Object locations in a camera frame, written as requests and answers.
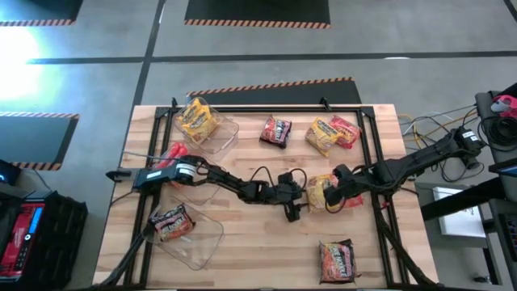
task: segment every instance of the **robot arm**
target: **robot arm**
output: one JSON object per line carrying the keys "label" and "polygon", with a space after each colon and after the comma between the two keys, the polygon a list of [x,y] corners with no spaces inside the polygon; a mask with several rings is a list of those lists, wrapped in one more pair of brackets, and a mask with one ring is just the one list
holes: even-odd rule
{"label": "robot arm", "polygon": [[[204,179],[195,181],[196,174],[204,176]],[[247,204],[284,205],[290,222],[300,219],[300,207],[294,205],[293,201],[301,198],[302,189],[290,172],[279,175],[276,185],[261,180],[243,181],[221,167],[209,164],[202,157],[186,155],[166,168],[140,169],[132,188],[143,190],[170,181],[194,187],[213,183],[236,193],[239,199]]]}
{"label": "robot arm", "polygon": [[395,192],[411,175],[421,175],[426,168],[448,158],[471,160],[481,153],[485,144],[472,130],[459,127],[445,137],[422,150],[400,159],[388,159],[374,163],[354,174],[347,166],[337,166],[333,173],[338,177],[338,186],[325,190],[329,206],[343,198],[356,197],[366,191]]}

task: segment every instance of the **concrete floor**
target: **concrete floor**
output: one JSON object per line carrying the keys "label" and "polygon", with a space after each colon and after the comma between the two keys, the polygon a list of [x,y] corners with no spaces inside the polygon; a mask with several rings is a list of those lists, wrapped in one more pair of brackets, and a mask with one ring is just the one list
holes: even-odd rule
{"label": "concrete floor", "polygon": [[[42,173],[52,188],[86,201],[90,210],[70,288],[86,287],[93,277],[113,189],[104,173],[119,163],[142,70],[140,62],[74,64],[75,58],[143,57],[158,3],[85,0],[71,27],[0,28],[0,110],[81,114],[63,167]],[[186,6],[187,0],[166,1],[154,56],[517,51],[517,22],[502,0],[330,0],[328,31],[188,27]],[[24,65],[29,58],[65,60]],[[168,104],[173,96],[182,103],[194,90],[352,76],[363,103],[394,103],[415,117],[470,105],[479,91],[511,85],[516,63],[517,57],[152,63],[141,103]],[[422,122],[420,128],[434,127]],[[488,150],[479,160],[493,163]],[[451,175],[460,169],[448,164]],[[490,177],[484,171],[461,183]],[[418,180],[442,182],[430,171]],[[486,275],[481,250],[432,250],[445,285],[512,289],[507,274],[501,287],[471,282],[474,273]]]}

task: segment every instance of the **yellow snack bag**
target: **yellow snack bag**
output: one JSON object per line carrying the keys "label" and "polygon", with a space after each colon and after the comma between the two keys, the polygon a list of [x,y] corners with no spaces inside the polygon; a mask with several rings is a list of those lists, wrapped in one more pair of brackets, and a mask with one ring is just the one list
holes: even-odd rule
{"label": "yellow snack bag", "polygon": [[[307,181],[307,200],[309,201],[309,213],[325,211],[325,196],[323,190],[330,186],[338,185],[338,178],[332,174],[318,175]],[[335,212],[341,207],[340,204],[329,206],[329,211]]]}
{"label": "yellow snack bag", "polygon": [[307,130],[305,139],[319,150],[320,153],[328,157],[330,148],[342,136],[342,133],[332,128],[329,124],[318,117],[313,122],[310,129]]}
{"label": "yellow snack bag", "polygon": [[178,120],[183,124],[191,123],[192,119],[195,117],[196,113],[201,109],[203,105],[199,99],[194,99],[191,103],[187,105],[185,111],[181,116],[178,116]]}
{"label": "yellow snack bag", "polygon": [[210,107],[202,105],[198,99],[188,105],[178,120],[184,132],[197,144],[202,143],[219,124]]}

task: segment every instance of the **orange and black striped tape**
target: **orange and black striped tape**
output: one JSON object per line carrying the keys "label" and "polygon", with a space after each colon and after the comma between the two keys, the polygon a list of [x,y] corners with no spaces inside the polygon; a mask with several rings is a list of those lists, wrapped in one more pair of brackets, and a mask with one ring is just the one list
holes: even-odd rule
{"label": "orange and black striped tape", "polygon": [[187,19],[185,25],[239,26],[239,27],[285,27],[285,28],[318,28],[329,29],[329,23],[312,23],[297,21],[263,21],[263,20],[217,20]]}
{"label": "orange and black striped tape", "polygon": [[77,113],[38,113],[38,112],[0,112],[0,116],[8,117],[50,117],[79,119]]}
{"label": "orange and black striped tape", "polygon": [[11,20],[0,21],[0,27],[64,26],[74,23],[75,20],[72,19]]}
{"label": "orange and black striped tape", "polygon": [[11,164],[21,169],[39,171],[57,171],[61,169],[61,164],[59,162],[12,162]]}
{"label": "orange and black striped tape", "polygon": [[327,78],[327,79],[310,80],[310,81],[282,82],[282,83],[267,84],[267,85],[239,86],[239,87],[230,87],[230,88],[224,88],[224,89],[191,91],[191,92],[187,93],[187,96],[216,94],[216,93],[225,93],[225,92],[234,92],[234,91],[259,90],[259,89],[268,89],[268,88],[285,87],[285,86],[322,84],[322,83],[327,83],[327,82],[341,82],[341,81],[354,81],[354,79],[352,77],[348,77],[348,78]]}

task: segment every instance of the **wooden tabletop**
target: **wooden tabletop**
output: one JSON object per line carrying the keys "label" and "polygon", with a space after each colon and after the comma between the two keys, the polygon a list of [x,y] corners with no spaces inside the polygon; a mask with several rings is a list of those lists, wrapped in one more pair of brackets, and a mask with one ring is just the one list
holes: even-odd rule
{"label": "wooden tabletop", "polygon": [[[406,155],[394,106],[391,104],[372,106],[375,108],[385,158],[400,158]],[[147,154],[155,108],[155,106],[135,107],[125,150]],[[339,115],[351,122],[356,122],[352,113],[339,113]],[[335,146],[329,158],[323,157],[305,141],[305,132],[313,120],[317,116],[328,120],[332,116],[330,113],[274,114],[277,118],[292,121],[292,131],[286,150],[259,142],[259,135],[269,114],[232,113],[225,116],[239,124],[238,143],[217,164],[242,179],[249,179],[260,166],[267,166],[275,179],[278,174],[295,167],[303,168],[310,177],[330,173],[341,163],[347,164],[350,168],[364,164],[360,141],[357,141],[351,150]],[[366,128],[370,149],[373,149],[368,122]],[[177,132],[173,130],[171,140],[181,139]],[[121,163],[122,167],[128,168],[144,165],[145,158],[127,154],[124,154]],[[295,176],[298,181],[303,181],[299,174]],[[256,179],[266,180],[267,176],[260,173]],[[118,183],[113,199],[128,192],[130,187],[129,182]],[[413,185],[407,183],[405,187],[412,188]],[[309,289],[386,286],[369,193],[362,195],[364,205],[344,209],[334,215],[309,214],[307,209],[303,209],[301,219],[294,223],[287,222],[281,206],[246,205],[235,194],[224,189],[219,190],[211,200],[201,206],[192,204],[172,187],[165,186],[162,190],[162,200],[168,200],[171,196],[220,222],[224,226],[225,235],[212,259],[200,271],[192,271],[164,250],[154,247],[148,288]],[[417,197],[412,193],[400,191],[393,200],[404,248],[426,275],[437,281]],[[128,249],[137,201],[138,194],[133,194],[117,201],[111,207],[94,283],[104,280]],[[337,242],[348,238],[354,243],[357,272],[362,276],[356,279],[356,285],[320,285],[319,242]],[[140,274],[142,252],[143,247],[137,256],[135,281]],[[390,258],[397,282],[399,276],[394,251],[390,251]]]}

